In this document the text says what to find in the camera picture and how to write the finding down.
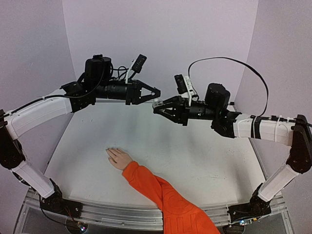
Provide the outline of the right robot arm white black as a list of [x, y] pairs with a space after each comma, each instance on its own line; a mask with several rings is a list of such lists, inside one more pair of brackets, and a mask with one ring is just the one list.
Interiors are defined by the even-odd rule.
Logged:
[[186, 126], [190, 119], [210, 120], [211, 128], [228, 138], [253, 138], [289, 146], [290, 154], [281, 166], [255, 193], [269, 202], [299, 174], [312, 167], [312, 134], [303, 115], [261, 117], [227, 110], [230, 97], [222, 84], [211, 83], [204, 101], [192, 101], [182, 94], [153, 103], [153, 111], [174, 123]]

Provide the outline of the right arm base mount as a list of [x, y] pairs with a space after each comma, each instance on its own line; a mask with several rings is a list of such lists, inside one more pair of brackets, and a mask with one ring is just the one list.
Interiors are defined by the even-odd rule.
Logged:
[[230, 215], [230, 223], [234, 224], [242, 220], [260, 218], [271, 213], [271, 200], [265, 201], [259, 196], [259, 191], [255, 190], [249, 202], [231, 205], [227, 213]]

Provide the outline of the clear nail polish bottle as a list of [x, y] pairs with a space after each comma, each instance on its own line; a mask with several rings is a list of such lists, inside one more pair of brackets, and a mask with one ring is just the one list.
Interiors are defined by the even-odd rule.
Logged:
[[163, 104], [163, 100], [158, 99], [158, 98], [155, 98], [155, 99], [153, 100], [152, 107], [153, 107], [153, 108], [156, 108], [156, 107], [161, 106], [162, 104]]

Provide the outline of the mannequin hand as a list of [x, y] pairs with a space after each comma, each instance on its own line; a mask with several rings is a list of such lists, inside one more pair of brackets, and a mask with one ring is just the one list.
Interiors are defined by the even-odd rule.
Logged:
[[133, 161], [132, 158], [119, 148], [106, 149], [110, 163], [118, 170], [124, 171]]

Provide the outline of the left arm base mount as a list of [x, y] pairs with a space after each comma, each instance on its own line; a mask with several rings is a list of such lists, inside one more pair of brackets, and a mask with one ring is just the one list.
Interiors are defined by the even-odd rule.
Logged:
[[83, 205], [81, 202], [63, 198], [58, 185], [54, 185], [53, 193], [47, 198], [41, 198], [40, 207], [45, 211], [59, 215], [80, 218]]

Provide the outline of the orange sleeve forearm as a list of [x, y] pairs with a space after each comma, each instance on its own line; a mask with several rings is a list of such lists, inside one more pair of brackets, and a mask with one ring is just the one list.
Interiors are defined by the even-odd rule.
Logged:
[[122, 173], [129, 185], [154, 202], [163, 213], [165, 234], [218, 234], [207, 214], [186, 200], [166, 180], [131, 162]]

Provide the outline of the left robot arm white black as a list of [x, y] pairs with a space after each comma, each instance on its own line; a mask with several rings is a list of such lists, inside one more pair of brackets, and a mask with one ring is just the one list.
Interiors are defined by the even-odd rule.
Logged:
[[40, 170], [32, 167], [23, 152], [19, 137], [35, 127], [56, 117], [75, 113], [89, 105], [95, 105], [98, 98], [123, 100], [127, 105], [141, 103], [160, 97], [161, 91], [133, 77], [140, 73], [146, 61], [139, 55], [126, 77], [113, 77], [111, 58], [102, 54], [86, 60], [85, 71], [77, 81], [61, 86], [53, 93], [40, 97], [13, 111], [0, 112], [0, 164], [17, 175], [29, 187], [46, 198], [46, 204], [55, 213], [66, 208], [65, 200], [58, 186]]

